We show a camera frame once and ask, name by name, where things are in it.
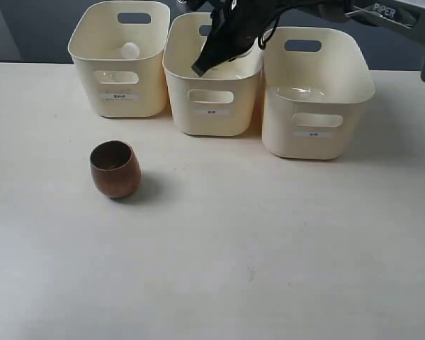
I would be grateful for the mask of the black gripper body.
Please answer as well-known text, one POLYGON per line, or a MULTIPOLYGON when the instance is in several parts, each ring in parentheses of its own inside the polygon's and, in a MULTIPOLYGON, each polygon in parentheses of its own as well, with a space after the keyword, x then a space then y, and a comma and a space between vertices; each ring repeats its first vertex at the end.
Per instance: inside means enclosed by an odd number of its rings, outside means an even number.
POLYGON ((270 22, 304 1, 215 1, 212 3, 210 50, 246 52, 270 22))

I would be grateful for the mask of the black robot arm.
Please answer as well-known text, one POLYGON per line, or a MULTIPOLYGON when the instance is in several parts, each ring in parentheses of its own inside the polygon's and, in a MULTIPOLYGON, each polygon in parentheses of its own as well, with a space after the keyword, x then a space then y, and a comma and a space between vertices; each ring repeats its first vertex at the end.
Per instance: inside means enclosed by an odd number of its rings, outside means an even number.
MULTIPOLYGON (((425 1, 211 1, 211 29, 192 70, 202 76, 223 62, 241 57, 254 43, 264 49, 271 39, 267 27, 293 9, 331 22, 349 19, 386 28, 425 47, 425 1)), ((421 69, 425 82, 425 57, 421 69)))

